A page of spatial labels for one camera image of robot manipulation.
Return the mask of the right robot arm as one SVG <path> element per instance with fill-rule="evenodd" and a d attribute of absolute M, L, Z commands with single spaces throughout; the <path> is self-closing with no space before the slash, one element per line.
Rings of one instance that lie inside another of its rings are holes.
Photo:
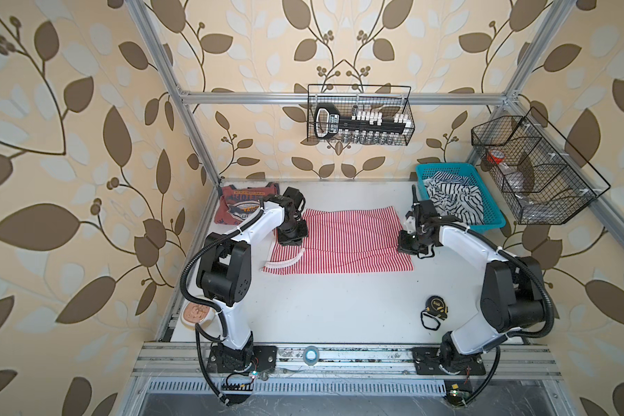
<path fill-rule="evenodd" d="M 460 328 L 446 332 L 434 356 L 420 358 L 449 375 L 465 374 L 484 353 L 493 351 L 494 362 L 481 384 L 471 393 L 452 388 L 445 400 L 456 408 L 469 407 L 497 372 L 501 345 L 520 337 L 539 339 L 554 327 L 555 306 L 544 284 L 541 265 L 532 257 L 518 257 L 460 222 L 442 216 L 429 199 L 414 196 L 406 215 L 413 229 L 398 237 L 398 251 L 419 259 L 433 258 L 435 248 L 450 249 L 483 277 L 478 312 Z"/>

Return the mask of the round blue button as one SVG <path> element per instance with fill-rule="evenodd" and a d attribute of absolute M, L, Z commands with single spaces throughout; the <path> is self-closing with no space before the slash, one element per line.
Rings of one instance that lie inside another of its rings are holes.
<path fill-rule="evenodd" d="M 303 351 L 303 362 L 306 365 L 310 367 L 315 366 L 315 364 L 317 364 L 319 360 L 320 360 L 320 351 L 317 347 L 308 346 L 307 348 L 305 348 L 305 350 Z"/>

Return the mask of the teal plastic basket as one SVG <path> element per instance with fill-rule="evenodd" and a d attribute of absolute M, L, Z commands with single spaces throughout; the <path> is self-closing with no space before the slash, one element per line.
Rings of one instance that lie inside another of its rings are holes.
<path fill-rule="evenodd" d="M 501 228 L 506 224 L 504 215 L 497 207 L 497 203 L 474 166 L 466 163 L 428 163 L 416 166 L 415 172 L 418 179 L 421 199 L 429 199 L 424 182 L 425 180 L 431 180 L 437 173 L 453 174 L 462 177 L 463 179 L 467 179 L 467 185 L 477 187 L 479 194 L 478 201 L 482 204 L 483 213 L 480 221 L 468 222 L 468 225 L 471 225 L 473 230 L 486 232 L 488 230 Z"/>

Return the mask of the black tape measure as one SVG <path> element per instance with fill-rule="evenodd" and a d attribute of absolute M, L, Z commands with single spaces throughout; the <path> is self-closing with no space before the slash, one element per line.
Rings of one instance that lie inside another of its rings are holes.
<path fill-rule="evenodd" d="M 421 311 L 421 324 L 427 330 L 438 331 L 448 317 L 447 303 L 441 296 L 430 296 Z"/>

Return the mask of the red capped plastic bottle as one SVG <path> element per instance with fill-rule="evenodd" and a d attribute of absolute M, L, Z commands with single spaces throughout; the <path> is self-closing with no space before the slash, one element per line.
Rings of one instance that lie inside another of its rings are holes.
<path fill-rule="evenodd" d="M 523 167 L 508 164 L 505 153 L 500 150 L 490 150 L 486 160 L 490 167 L 497 168 L 496 183 L 501 191 L 531 193 L 530 180 L 525 176 Z"/>

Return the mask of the round tan pad dish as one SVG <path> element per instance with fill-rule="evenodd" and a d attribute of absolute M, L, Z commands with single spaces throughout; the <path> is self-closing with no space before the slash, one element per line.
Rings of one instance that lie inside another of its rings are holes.
<path fill-rule="evenodd" d="M 206 305 L 185 301 L 180 315 L 180 322 L 194 329 L 196 324 L 199 324 L 201 327 L 209 324 L 214 320 L 215 316 L 215 309 Z"/>

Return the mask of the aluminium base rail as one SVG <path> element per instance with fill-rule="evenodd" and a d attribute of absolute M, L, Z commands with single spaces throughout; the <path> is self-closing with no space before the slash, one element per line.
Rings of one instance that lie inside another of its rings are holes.
<path fill-rule="evenodd" d="M 320 360 L 315 366 L 303 362 L 303 351 L 315 346 Z M 561 371 L 548 348 L 542 345 L 501 346 L 500 355 L 483 353 L 451 372 L 440 367 L 438 346 L 433 344 L 349 344 L 304 343 L 256 344 L 253 358 L 245 367 L 262 376 L 298 378 L 374 378 L 397 377 L 455 378 L 466 380 L 487 375 L 495 367 L 497 380 L 559 381 Z M 231 372 L 228 360 L 205 343 L 146 343 L 133 367 L 134 376 L 199 376 L 198 357 L 204 356 L 210 374 Z"/>

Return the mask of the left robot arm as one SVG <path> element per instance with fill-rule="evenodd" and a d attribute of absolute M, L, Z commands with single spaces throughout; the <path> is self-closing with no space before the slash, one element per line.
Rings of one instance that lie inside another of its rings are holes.
<path fill-rule="evenodd" d="M 282 195 L 261 199 L 258 209 L 235 229 L 213 232 L 204 246 L 185 265 L 180 293 L 192 306 L 206 307 L 219 320 L 220 334 L 212 336 L 194 324 L 195 347 L 200 372 L 219 402 L 227 407 L 252 393 L 261 374 L 277 365 L 277 347 L 254 344 L 253 332 L 241 302 L 251 287 L 251 248 L 274 233 L 283 246 L 300 246 L 308 237 L 303 219 L 305 197 L 294 187 Z"/>

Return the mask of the red white striped garment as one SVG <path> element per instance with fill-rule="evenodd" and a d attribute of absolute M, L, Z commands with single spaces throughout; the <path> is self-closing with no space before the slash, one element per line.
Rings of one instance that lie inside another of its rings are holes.
<path fill-rule="evenodd" d="M 309 235 L 300 246 L 272 244 L 263 271 L 285 275 L 406 272 L 412 258 L 398 252 L 402 226 L 393 206 L 303 213 Z"/>

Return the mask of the red tank top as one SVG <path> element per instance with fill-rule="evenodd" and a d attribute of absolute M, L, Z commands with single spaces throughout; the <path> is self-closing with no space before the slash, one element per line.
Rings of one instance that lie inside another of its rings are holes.
<path fill-rule="evenodd" d="M 214 223 L 240 225 L 259 208 L 263 199 L 274 194 L 279 194 L 279 184 L 276 182 L 269 182 L 266 187 L 222 187 Z"/>

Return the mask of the black socket set tool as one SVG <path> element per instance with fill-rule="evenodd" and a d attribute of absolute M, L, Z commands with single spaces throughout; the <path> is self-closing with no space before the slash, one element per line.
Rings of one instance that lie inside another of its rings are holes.
<path fill-rule="evenodd" d="M 370 132 L 376 136 L 385 133 L 388 138 L 403 136 L 405 139 L 414 132 L 414 122 L 404 117 L 384 118 L 383 113 L 350 110 L 349 115 L 342 115 L 334 104 L 322 103 L 315 108 L 312 117 L 312 131 L 320 140 L 327 140 L 344 133 Z"/>

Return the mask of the black white striped garment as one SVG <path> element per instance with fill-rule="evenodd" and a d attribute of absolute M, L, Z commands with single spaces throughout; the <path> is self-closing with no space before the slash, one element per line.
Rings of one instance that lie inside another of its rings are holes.
<path fill-rule="evenodd" d="M 428 199 L 433 201 L 441 216 L 454 216 L 467 225 L 484 223 L 484 203 L 470 178 L 455 173 L 437 172 L 423 181 Z"/>

